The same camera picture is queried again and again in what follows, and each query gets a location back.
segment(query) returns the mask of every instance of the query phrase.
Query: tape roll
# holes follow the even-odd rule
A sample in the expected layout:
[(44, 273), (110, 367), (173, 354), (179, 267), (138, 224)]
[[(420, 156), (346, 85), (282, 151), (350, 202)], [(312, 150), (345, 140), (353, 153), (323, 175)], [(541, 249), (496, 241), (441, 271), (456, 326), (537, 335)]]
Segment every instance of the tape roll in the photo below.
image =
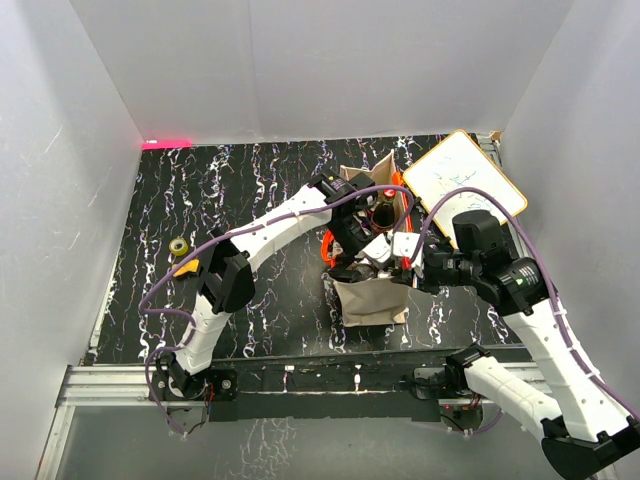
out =
[(189, 245), (187, 245), (187, 241), (182, 237), (174, 238), (169, 242), (169, 251), (176, 257), (181, 257), (189, 251)]

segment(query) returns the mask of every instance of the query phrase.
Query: whiteboard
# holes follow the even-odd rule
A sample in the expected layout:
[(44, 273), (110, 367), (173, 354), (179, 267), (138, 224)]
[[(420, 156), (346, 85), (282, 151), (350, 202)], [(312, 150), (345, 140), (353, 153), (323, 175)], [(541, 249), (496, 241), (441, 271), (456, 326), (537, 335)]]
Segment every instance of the whiteboard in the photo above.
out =
[[(427, 152), (404, 172), (404, 181), (420, 203), (430, 212), (448, 192), (460, 187), (484, 190), (500, 202), (511, 215), (527, 208), (527, 199), (509, 181), (464, 130), (456, 130)], [(434, 221), (442, 233), (454, 238), (452, 219), (468, 210), (488, 210), (501, 224), (506, 217), (484, 197), (475, 193), (461, 193), (445, 203)]]

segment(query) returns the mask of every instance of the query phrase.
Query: bottle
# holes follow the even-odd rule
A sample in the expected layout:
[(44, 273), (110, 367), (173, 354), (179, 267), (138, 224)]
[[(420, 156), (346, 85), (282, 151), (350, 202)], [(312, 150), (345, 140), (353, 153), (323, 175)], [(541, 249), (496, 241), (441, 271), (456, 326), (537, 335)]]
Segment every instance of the bottle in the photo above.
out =
[(393, 201), (396, 198), (396, 191), (383, 190), (382, 196), (373, 209), (371, 215), (371, 226), (375, 233), (383, 233), (391, 230), (396, 223), (396, 210), (393, 208)]

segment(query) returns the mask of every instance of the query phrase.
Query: tabletop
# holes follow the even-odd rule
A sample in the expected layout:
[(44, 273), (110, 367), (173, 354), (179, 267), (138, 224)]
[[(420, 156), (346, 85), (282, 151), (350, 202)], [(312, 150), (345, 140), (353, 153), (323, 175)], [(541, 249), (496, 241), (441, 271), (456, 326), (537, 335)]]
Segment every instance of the tabletop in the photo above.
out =
[[(404, 170), (442, 135), (198, 146), (142, 154), (97, 349), (85, 364), (141, 363), (159, 344), (175, 345), (185, 321), (147, 317), (142, 296), (170, 268), (168, 244), (190, 248), (250, 223), (291, 197), (325, 166), (371, 168), (395, 150)], [(313, 355), (374, 350), (516, 343), (495, 310), (470, 288), (410, 295), (405, 324), (343, 326), (335, 292), (325, 288), (320, 256), (324, 229), (303, 235), (255, 273), (253, 301), (236, 312), (214, 351), (216, 358)], [(193, 309), (196, 279), (170, 282), (155, 305)]]

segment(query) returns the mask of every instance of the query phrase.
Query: white wall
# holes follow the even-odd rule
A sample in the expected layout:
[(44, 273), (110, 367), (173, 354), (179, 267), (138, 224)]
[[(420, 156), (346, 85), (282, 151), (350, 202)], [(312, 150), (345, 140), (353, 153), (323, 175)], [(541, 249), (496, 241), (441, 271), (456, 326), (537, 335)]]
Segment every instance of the white wall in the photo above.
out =
[[(503, 134), (578, 337), (640, 407), (640, 4), (579, 0)], [(640, 452), (620, 462), (638, 478)]]
[(572, 0), (71, 0), (146, 139), (501, 130)]
[(68, 2), (0, 9), (0, 476), (18, 479), (86, 348), (142, 140)]

